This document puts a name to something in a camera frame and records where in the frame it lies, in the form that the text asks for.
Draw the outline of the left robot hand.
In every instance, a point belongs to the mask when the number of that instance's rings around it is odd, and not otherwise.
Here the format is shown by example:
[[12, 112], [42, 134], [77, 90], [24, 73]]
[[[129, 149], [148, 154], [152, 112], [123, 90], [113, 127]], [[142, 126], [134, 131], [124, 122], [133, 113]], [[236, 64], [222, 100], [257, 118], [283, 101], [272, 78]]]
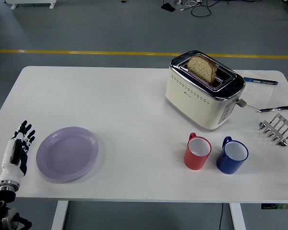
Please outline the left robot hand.
[[35, 140], [34, 134], [32, 125], [25, 120], [9, 140], [1, 164], [0, 187], [20, 187], [21, 178], [27, 172], [28, 152]]

